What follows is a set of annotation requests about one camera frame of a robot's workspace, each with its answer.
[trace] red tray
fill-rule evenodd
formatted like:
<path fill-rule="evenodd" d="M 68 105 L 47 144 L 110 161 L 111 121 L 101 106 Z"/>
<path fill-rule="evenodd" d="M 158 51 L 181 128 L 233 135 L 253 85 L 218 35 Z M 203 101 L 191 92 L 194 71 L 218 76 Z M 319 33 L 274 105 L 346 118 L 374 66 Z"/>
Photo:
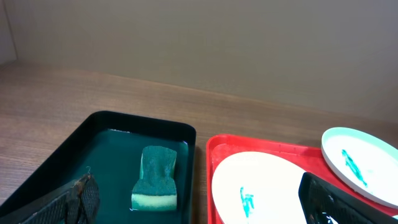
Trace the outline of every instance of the red tray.
<path fill-rule="evenodd" d="M 211 180 L 214 171 L 223 159 L 232 154 L 247 151 L 266 152 L 284 158 L 390 216 L 398 214 L 397 209 L 389 208 L 364 198 L 342 183 L 326 164 L 320 148 L 246 138 L 231 134 L 219 134 L 213 136 L 207 142 L 206 147 L 207 212 L 209 224 L 222 224 L 211 194 Z"/>

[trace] scouring pad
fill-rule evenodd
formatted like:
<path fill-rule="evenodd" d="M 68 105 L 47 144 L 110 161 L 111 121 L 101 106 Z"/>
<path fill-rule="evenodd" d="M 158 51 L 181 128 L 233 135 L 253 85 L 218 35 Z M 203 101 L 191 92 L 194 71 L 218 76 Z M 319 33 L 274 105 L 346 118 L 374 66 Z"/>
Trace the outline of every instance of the scouring pad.
<path fill-rule="evenodd" d="M 139 180 L 132 189 L 133 210 L 169 211 L 177 209 L 174 169 L 177 152 L 162 146 L 142 151 Z"/>

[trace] wooden table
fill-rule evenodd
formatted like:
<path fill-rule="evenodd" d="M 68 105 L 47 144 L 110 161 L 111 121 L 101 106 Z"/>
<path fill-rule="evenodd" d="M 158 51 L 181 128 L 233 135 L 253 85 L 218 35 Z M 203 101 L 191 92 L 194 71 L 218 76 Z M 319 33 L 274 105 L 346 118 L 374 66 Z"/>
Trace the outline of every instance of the wooden table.
<path fill-rule="evenodd" d="M 326 129 L 348 126 L 398 146 L 398 124 L 96 72 L 14 63 L 0 70 L 0 203 L 87 116 L 100 110 L 180 121 L 196 128 L 194 223 L 207 222 L 206 142 L 216 134 L 319 147 Z"/>

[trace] white plate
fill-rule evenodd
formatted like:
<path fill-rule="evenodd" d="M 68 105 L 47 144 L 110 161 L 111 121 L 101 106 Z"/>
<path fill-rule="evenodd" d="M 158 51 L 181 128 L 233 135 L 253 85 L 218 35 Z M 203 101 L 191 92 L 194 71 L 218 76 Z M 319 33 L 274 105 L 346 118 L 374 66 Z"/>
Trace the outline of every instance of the white plate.
<path fill-rule="evenodd" d="M 218 165 L 211 181 L 217 212 L 225 224 L 305 224 L 299 199 L 304 172 L 295 164 L 270 154 L 233 154 Z M 244 207 L 248 208 L 248 217 Z"/>
<path fill-rule="evenodd" d="M 396 148 L 362 131 L 331 128 L 322 136 L 322 154 L 332 171 L 352 189 L 398 208 Z"/>

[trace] green paint mark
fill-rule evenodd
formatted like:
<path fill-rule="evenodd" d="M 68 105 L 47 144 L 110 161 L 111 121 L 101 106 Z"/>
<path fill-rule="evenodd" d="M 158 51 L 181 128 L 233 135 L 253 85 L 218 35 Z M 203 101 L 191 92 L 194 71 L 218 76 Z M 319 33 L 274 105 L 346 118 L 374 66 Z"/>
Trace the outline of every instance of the green paint mark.
<path fill-rule="evenodd" d="M 368 187 L 368 184 L 363 179 L 363 176 L 361 174 L 361 171 L 360 171 L 359 167 L 355 164 L 355 162 L 351 158 L 351 156 L 348 155 L 348 153 L 347 153 L 347 151 L 345 151 L 345 149 L 343 149 L 341 151 L 341 153 L 346 159 L 346 166 L 348 166 L 351 169 L 351 171 L 353 171 L 353 173 L 356 176 L 356 178 L 358 178 L 358 180 L 360 180 L 365 185 L 365 187 Z"/>
<path fill-rule="evenodd" d="M 243 204 L 243 210 L 246 214 L 246 218 L 249 218 L 249 215 L 252 214 L 251 210 L 254 209 L 253 204 L 253 195 L 251 194 L 243 194 L 243 187 L 241 187 L 241 199 Z"/>

